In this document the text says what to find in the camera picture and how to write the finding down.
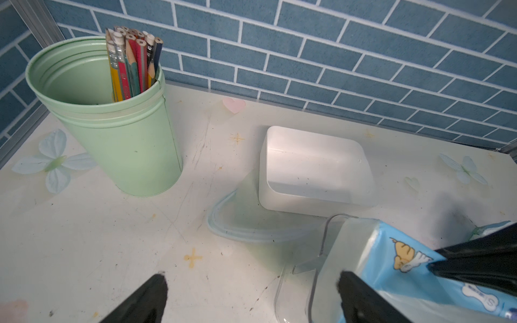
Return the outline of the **clear plastic tissue box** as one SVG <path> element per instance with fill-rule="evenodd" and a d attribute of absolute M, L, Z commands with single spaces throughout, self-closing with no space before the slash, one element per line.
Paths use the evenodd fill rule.
<path fill-rule="evenodd" d="M 324 225 L 320 249 L 314 258 L 301 257 L 297 265 L 286 268 L 275 297 L 275 314 L 280 322 L 313 322 L 311 306 L 318 275 L 344 221 L 353 217 L 332 217 Z M 483 238 L 514 222 L 502 222 L 476 229 L 468 241 Z"/>

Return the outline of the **blue tissue pack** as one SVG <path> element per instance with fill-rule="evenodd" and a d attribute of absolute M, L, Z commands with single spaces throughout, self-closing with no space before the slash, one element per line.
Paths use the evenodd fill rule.
<path fill-rule="evenodd" d="M 436 277 L 427 268 L 444 257 L 376 219 L 347 219 L 318 275 L 313 322 L 344 322 L 337 289 L 350 271 L 413 322 L 515 322 L 516 298 Z"/>

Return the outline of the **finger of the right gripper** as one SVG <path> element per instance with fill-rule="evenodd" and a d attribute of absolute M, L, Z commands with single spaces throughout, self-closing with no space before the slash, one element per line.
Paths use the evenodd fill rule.
<path fill-rule="evenodd" d="M 435 276 L 516 295 L 516 224 L 437 253 L 445 259 L 428 265 Z"/>

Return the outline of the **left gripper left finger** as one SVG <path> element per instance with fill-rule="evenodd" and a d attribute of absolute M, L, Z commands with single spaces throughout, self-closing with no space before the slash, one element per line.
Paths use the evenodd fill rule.
<path fill-rule="evenodd" d="M 101 323 L 161 322 L 168 297 L 168 285 L 162 274 L 154 274 Z"/>

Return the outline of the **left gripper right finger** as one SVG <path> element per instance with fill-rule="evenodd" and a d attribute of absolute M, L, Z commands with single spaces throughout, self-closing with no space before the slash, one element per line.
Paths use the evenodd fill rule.
<path fill-rule="evenodd" d="M 340 273 L 337 290 L 346 322 L 410 322 L 351 271 Z"/>

